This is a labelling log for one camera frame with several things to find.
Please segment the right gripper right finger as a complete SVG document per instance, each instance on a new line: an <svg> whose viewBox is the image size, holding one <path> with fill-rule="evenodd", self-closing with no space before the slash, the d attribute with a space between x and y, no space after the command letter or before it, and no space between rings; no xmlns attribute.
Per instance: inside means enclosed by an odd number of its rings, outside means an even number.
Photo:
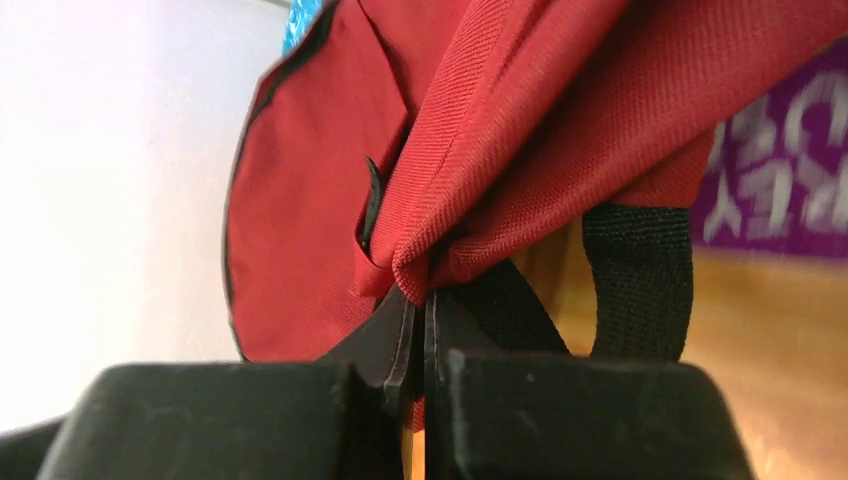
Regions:
<svg viewBox="0 0 848 480"><path fill-rule="evenodd" d="M500 350L453 299L424 317L430 479L750 479L695 366Z"/></svg>

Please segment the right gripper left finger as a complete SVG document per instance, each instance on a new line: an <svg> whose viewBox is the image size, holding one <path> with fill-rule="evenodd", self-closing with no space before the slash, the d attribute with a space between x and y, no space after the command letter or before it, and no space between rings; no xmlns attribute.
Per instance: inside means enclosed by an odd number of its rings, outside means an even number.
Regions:
<svg viewBox="0 0 848 480"><path fill-rule="evenodd" d="M125 364L58 431L41 479L405 479L416 310L391 290L315 362Z"/></svg>

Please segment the red student backpack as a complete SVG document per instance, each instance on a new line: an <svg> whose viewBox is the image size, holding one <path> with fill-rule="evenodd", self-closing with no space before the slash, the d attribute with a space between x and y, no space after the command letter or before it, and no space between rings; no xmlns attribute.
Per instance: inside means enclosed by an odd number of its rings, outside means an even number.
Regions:
<svg viewBox="0 0 848 480"><path fill-rule="evenodd" d="M395 366L428 297L565 346L511 257L576 218L593 354L677 360L714 127L835 42L843 1L330 1L259 81L224 232L252 362Z"/></svg>

